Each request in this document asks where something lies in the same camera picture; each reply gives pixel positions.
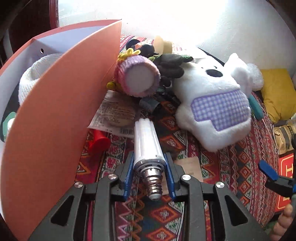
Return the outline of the person's hand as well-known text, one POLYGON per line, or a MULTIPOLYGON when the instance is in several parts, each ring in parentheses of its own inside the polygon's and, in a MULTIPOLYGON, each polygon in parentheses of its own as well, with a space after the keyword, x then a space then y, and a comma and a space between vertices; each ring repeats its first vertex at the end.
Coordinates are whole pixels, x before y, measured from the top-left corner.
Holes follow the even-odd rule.
POLYGON ((292 212, 293 206, 291 204, 288 204, 279 216, 276 224, 269 234, 271 240, 278 241, 285 234, 288 227, 292 224, 292 212))

